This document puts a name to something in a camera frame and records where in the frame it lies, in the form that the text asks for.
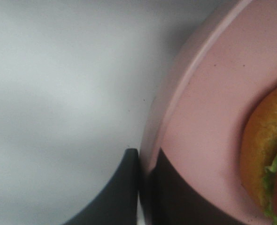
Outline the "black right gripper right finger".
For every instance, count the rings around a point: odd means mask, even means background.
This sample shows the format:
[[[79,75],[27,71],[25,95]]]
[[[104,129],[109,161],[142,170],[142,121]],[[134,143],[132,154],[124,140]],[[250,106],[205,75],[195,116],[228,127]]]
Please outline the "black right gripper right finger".
[[[235,150],[141,149],[140,199],[148,225],[251,225]]]

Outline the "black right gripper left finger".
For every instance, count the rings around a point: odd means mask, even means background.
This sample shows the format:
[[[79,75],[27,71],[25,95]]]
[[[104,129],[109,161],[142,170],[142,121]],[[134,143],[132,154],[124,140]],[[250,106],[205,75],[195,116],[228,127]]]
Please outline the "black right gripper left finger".
[[[139,154],[126,149],[112,178],[66,225],[135,225],[139,188]]]

